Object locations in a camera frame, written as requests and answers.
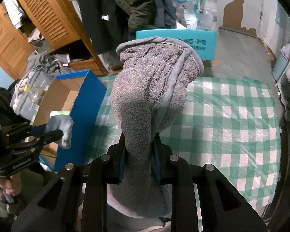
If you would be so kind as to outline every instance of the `human hand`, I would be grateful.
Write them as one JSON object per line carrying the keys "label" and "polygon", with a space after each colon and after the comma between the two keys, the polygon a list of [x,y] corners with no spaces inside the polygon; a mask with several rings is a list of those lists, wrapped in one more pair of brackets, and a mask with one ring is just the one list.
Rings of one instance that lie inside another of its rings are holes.
{"label": "human hand", "polygon": [[0,200],[5,201],[3,189],[8,195],[19,195],[22,190],[22,183],[20,179],[20,172],[11,176],[9,179],[0,178]]}

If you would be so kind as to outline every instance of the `open box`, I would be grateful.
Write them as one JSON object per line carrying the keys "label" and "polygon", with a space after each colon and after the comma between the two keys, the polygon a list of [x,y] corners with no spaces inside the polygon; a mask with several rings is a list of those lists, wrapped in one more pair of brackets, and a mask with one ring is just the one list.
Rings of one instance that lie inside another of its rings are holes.
{"label": "open box", "polygon": [[58,75],[49,86],[40,104],[33,125],[46,124],[52,111],[70,111],[74,121],[70,149],[51,143],[40,154],[43,163],[59,171],[67,163],[80,166],[92,128],[104,99],[105,86],[91,70]]}

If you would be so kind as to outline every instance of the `brown stain on wall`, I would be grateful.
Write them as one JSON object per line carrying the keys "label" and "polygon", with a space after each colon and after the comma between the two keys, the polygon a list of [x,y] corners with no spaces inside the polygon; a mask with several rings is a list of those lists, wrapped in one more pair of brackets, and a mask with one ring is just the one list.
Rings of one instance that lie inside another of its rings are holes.
{"label": "brown stain on wall", "polygon": [[250,28],[248,30],[241,26],[244,16],[243,4],[244,0],[234,0],[226,5],[223,11],[222,27],[257,36],[256,29]]}

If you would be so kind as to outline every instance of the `yellow bottle cap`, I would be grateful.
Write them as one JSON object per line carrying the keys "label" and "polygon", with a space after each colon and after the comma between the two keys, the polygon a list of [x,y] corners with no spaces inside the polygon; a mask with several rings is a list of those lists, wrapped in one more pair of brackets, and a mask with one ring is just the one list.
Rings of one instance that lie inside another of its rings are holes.
{"label": "yellow bottle cap", "polygon": [[29,91],[30,91],[30,87],[28,85],[26,85],[24,88],[24,92],[29,92]]}

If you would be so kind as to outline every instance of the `wooden louvered door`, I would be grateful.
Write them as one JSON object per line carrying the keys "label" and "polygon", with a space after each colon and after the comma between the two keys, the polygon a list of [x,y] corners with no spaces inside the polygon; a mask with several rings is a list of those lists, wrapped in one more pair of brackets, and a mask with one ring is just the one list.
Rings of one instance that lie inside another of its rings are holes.
{"label": "wooden louvered door", "polygon": [[18,0],[53,50],[80,39],[56,0]]}
{"label": "wooden louvered door", "polygon": [[34,48],[12,24],[0,4],[0,67],[13,79],[24,76],[27,60]]}

